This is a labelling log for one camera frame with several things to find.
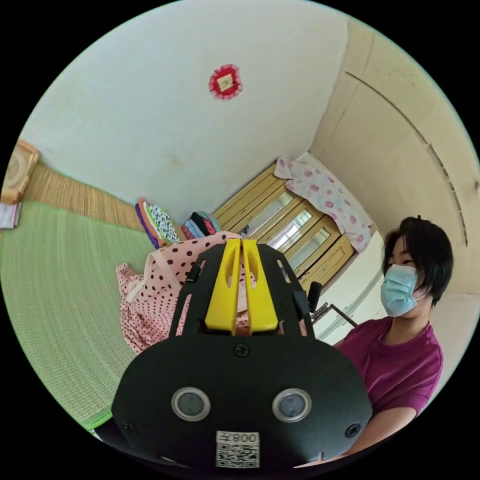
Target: face mask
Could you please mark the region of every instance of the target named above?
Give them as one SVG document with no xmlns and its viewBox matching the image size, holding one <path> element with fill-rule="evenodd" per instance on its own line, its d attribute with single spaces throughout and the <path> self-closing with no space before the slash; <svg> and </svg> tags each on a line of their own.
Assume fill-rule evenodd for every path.
<svg viewBox="0 0 480 480">
<path fill-rule="evenodd" d="M 392 265 L 380 287 L 380 299 L 389 317 L 399 317 L 413 309 L 417 301 L 413 296 L 417 284 L 417 270 L 406 265 Z"/>
</svg>

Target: green mat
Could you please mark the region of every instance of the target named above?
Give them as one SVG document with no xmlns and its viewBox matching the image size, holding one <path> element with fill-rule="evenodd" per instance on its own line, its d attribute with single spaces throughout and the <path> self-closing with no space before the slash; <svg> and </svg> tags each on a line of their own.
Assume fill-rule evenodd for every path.
<svg viewBox="0 0 480 480">
<path fill-rule="evenodd" d="M 85 428 L 108 418 L 135 356 L 120 327 L 115 267 L 126 262 L 142 273 L 153 249 L 140 231 L 34 202 L 22 204 L 18 227 L 2 235 L 1 288 L 20 345 Z"/>
</svg>

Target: black handle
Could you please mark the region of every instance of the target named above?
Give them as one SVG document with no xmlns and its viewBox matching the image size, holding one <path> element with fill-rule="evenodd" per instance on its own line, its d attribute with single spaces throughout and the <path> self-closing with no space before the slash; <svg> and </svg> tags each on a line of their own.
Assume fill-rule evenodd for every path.
<svg viewBox="0 0 480 480">
<path fill-rule="evenodd" d="M 320 299 L 320 293 L 322 292 L 322 284 L 317 281 L 313 281 L 310 284 L 310 289 L 308 290 L 308 309 L 310 313 L 315 312 L 317 305 Z"/>
</svg>

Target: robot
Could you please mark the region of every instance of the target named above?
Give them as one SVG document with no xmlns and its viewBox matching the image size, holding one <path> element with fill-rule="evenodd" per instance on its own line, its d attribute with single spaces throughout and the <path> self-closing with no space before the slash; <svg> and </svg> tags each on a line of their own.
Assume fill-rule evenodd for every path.
<svg viewBox="0 0 480 480">
<path fill-rule="evenodd" d="M 242 250 L 248 336 L 235 335 Z M 270 246 L 239 238 L 205 251 L 169 337 L 130 363 L 112 418 L 96 433 L 179 478 L 298 478 L 294 467 L 344 453 L 372 406 L 354 365 L 316 340 L 310 311 L 287 259 Z"/>
</svg>

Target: woven mat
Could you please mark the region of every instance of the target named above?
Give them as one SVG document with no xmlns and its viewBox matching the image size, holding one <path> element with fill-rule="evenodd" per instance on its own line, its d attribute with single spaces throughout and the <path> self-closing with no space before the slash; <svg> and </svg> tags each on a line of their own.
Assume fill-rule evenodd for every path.
<svg viewBox="0 0 480 480">
<path fill-rule="evenodd" d="M 103 190 L 62 175 L 42 163 L 33 171 L 23 201 L 39 202 L 145 232 L 133 205 Z"/>
<path fill-rule="evenodd" d="M 134 357 L 120 328 L 115 267 L 141 273 L 152 250 L 140 231 L 29 201 L 18 227 L 2 234 L 1 288 L 18 341 L 84 427 L 110 410 Z"/>
</svg>

